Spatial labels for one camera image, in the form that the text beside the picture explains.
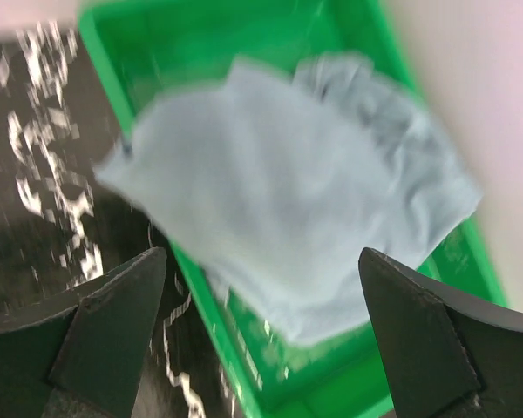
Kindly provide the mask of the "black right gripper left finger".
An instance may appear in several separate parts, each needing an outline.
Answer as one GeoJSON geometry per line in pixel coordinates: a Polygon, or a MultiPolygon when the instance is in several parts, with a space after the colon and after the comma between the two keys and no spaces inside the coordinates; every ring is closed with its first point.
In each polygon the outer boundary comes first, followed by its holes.
{"type": "Polygon", "coordinates": [[[0,417],[129,417],[156,322],[166,252],[0,314],[0,417]]]}

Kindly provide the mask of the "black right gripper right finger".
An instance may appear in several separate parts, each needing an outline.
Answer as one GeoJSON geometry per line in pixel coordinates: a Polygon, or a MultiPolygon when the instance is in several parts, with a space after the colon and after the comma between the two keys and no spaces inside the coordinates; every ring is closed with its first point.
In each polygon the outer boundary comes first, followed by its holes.
{"type": "Polygon", "coordinates": [[[359,272],[398,417],[523,417],[523,313],[375,249],[359,272]]]}

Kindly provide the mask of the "light blue t shirt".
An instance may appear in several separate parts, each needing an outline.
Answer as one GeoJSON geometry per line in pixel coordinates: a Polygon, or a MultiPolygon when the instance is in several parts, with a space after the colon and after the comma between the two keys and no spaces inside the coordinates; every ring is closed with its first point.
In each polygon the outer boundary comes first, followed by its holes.
{"type": "Polygon", "coordinates": [[[482,198],[442,125],[355,52],[292,76],[237,59],[159,95],[95,176],[300,346],[368,321],[365,247],[417,268],[482,198]]]}

